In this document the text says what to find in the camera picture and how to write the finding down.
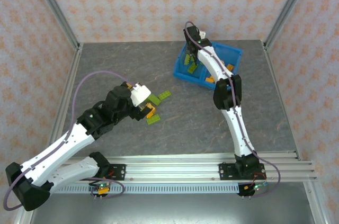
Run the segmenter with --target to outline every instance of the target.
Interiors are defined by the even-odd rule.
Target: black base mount
[[[220,180],[265,180],[265,166],[253,155],[236,156],[235,163],[219,164]]]

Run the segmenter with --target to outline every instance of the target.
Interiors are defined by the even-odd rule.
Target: metal floor panel
[[[251,200],[236,194],[126,194],[108,200],[56,194],[31,224],[312,224],[302,183],[282,183]]]

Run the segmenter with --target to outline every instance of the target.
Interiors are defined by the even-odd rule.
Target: wire
[[[267,177],[266,177],[265,173],[258,173],[258,172],[254,172],[253,174],[254,174],[254,179],[253,179],[253,181],[252,181],[252,184],[251,184],[251,186],[254,184],[254,181],[256,180],[256,178],[257,178],[257,176],[258,176],[258,175],[261,175],[261,176],[263,176],[263,177],[265,178],[265,180],[267,179]]]
[[[230,84],[230,86],[231,86],[231,92],[232,92],[233,111],[234,111],[234,114],[235,114],[235,116],[236,116],[236,118],[237,118],[237,121],[238,121],[238,124],[239,124],[239,127],[240,127],[240,131],[241,131],[243,140],[245,141],[245,144],[246,144],[247,148],[251,151],[251,153],[252,153],[256,158],[258,158],[258,159],[261,160],[262,162],[265,162],[265,163],[271,165],[272,167],[274,167],[275,170],[276,170],[276,172],[278,173],[278,181],[276,182],[276,185],[275,185],[272,189],[270,189],[270,190],[267,191],[266,193],[259,194],[259,195],[254,195],[254,196],[252,196],[252,198],[258,198],[259,196],[263,196],[263,195],[267,195],[267,194],[269,194],[269,193],[272,193],[274,190],[276,190],[276,188],[277,188],[277,187],[279,186],[279,184],[280,184],[280,180],[281,180],[281,174],[280,174],[280,171],[279,171],[278,167],[277,167],[275,164],[273,164],[272,162],[269,162],[268,160],[263,159],[262,157],[259,157],[258,154],[257,154],[257,153],[249,146],[249,144],[248,144],[248,142],[247,142],[247,140],[246,140],[245,134],[244,134],[243,127],[242,127],[242,125],[241,125],[241,123],[240,123],[240,118],[239,118],[239,116],[238,116],[238,112],[237,112],[236,109],[235,109],[235,107],[236,107],[236,99],[235,99],[235,91],[234,91],[233,82],[232,82],[230,76],[228,76],[228,74],[227,74],[226,71],[224,70],[224,68],[223,68],[223,66],[221,65],[221,63],[219,62],[219,60],[216,59],[216,58],[212,55],[212,53],[211,53],[210,51],[208,51],[208,50],[205,49],[203,46],[201,46],[199,43],[197,43],[195,40],[193,40],[193,38],[190,36],[190,34],[189,34],[188,30],[187,30],[187,25],[188,25],[188,24],[192,24],[193,26],[195,26],[195,25],[194,25],[193,22],[191,22],[191,21],[187,21],[187,22],[185,23],[185,32],[186,32],[187,36],[189,37],[189,39],[194,43],[194,45],[196,45],[198,48],[200,48],[200,49],[202,49],[203,51],[205,51],[206,53],[208,53],[208,54],[209,54],[209,55],[217,62],[217,64],[219,65],[220,69],[223,71],[223,73],[227,76],[227,78],[228,78],[228,80],[229,80],[229,84]]]
[[[108,174],[108,178],[110,177],[110,179],[113,179],[112,175],[114,173],[114,169]],[[95,180],[94,182],[92,183],[89,183],[89,186],[96,186],[96,183],[100,182],[100,180]]]
[[[122,183],[120,183],[120,182],[118,182],[118,181],[116,181],[116,180],[112,180],[112,179],[106,179],[106,178],[98,178],[98,177],[91,177],[91,178],[86,178],[86,179],[83,179],[83,180],[99,180],[99,181],[106,181],[106,182],[110,182],[110,183],[116,183],[116,184],[119,184],[121,187],[122,187],[122,191],[120,192],[120,193],[118,193],[118,194],[114,194],[114,195],[110,195],[110,196],[105,196],[103,199],[112,199],[112,198],[116,198],[116,197],[118,197],[118,196],[121,196],[124,192],[125,192],[125,190],[126,190],[126,188],[125,188],[125,186],[122,184]],[[94,196],[94,194],[93,194],[93,191],[96,189],[96,187],[92,187],[92,189],[91,189],[91,196]]]
[[[10,192],[13,190],[13,188],[15,187],[15,185],[18,183],[18,181],[25,176],[30,170],[34,169],[36,166],[38,166],[41,162],[43,162],[44,160],[46,160],[47,158],[49,158],[51,155],[53,155],[57,150],[59,150],[68,140],[68,138],[70,137],[72,130],[73,130],[73,125],[75,122],[75,103],[76,103],[76,96],[80,90],[80,87],[82,86],[82,84],[89,79],[90,77],[96,75],[96,74],[111,74],[113,76],[119,77],[120,79],[122,79],[123,81],[128,82],[131,85],[135,85],[132,84],[129,80],[127,80],[126,78],[124,78],[123,76],[120,76],[119,74],[112,72],[112,71],[108,71],[108,70],[98,70],[92,73],[89,73],[87,76],[85,76],[80,83],[78,84],[78,86],[75,89],[75,93],[73,96],[73,101],[72,101],[72,115],[71,115],[71,120],[70,120],[70,125],[69,125],[69,129],[67,131],[66,137],[65,139],[55,148],[53,149],[50,153],[46,154],[44,157],[42,157],[41,159],[39,159],[37,162],[35,162],[34,164],[32,164],[32,166],[28,167],[25,171],[23,171],[14,181],[13,183],[9,186],[9,188],[7,189],[6,193],[5,193],[5,197],[4,197],[4,201],[3,201],[3,207],[6,211],[13,211],[18,209],[19,207],[22,206],[22,204],[18,204],[15,207],[8,207],[7,202],[8,202],[8,197],[10,195]]]

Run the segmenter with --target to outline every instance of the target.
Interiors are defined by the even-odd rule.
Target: orange lego brick
[[[234,66],[233,66],[232,64],[228,64],[228,65],[226,66],[226,68],[227,68],[229,71],[232,71],[233,68],[234,68]]]
[[[210,82],[210,83],[214,83],[214,80],[213,80],[212,78],[210,78],[210,77],[207,77],[207,78],[205,79],[205,81],[206,81],[206,82]]]
[[[152,106],[150,103],[147,103],[146,107],[151,109],[151,111],[146,115],[146,118],[151,118],[155,113],[155,107]]]

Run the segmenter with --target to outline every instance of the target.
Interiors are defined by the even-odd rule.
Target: green lego brick
[[[190,63],[190,55],[187,53],[186,54],[186,57],[185,57],[185,62],[184,62],[184,64],[185,65],[188,65]]]
[[[149,101],[153,102],[155,105],[159,106],[161,100],[158,99],[157,96],[155,96],[154,94],[151,94],[148,98]]]
[[[189,73],[193,74],[193,72],[195,71],[195,69],[197,68],[197,66],[198,66],[198,64],[195,64],[195,62],[193,62],[187,71],[188,71]]]
[[[160,116],[158,114],[153,115],[152,117],[146,119],[148,125],[151,125],[152,123],[155,123],[155,122],[160,121],[160,120],[161,119],[160,119]]]
[[[158,95],[158,98],[162,101],[171,95],[169,90],[164,91]]]

